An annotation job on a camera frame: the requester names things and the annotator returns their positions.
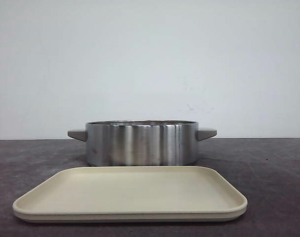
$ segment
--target cream plastic tray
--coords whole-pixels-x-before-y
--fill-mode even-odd
[[[220,174],[199,166],[67,169],[13,204],[28,222],[228,221],[246,208]]]

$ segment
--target white wall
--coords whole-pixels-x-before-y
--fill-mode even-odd
[[[300,0],[0,0],[0,139],[108,119],[300,137]]]

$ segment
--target pot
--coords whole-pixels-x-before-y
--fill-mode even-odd
[[[68,136],[86,142],[91,166],[186,165],[198,158],[198,142],[217,131],[194,121],[126,120],[86,123]]]

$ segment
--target gray handle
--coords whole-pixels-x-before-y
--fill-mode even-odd
[[[85,142],[87,140],[86,131],[83,130],[70,130],[67,132],[67,135],[71,138]]]
[[[213,128],[201,127],[197,131],[197,141],[202,141],[217,135],[217,130]]]

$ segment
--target dark table surface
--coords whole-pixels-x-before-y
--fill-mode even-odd
[[[248,199],[236,220],[219,223],[32,224],[12,203],[56,172],[87,166],[76,140],[0,141],[0,237],[300,236],[300,138],[209,139],[196,165],[218,171]]]

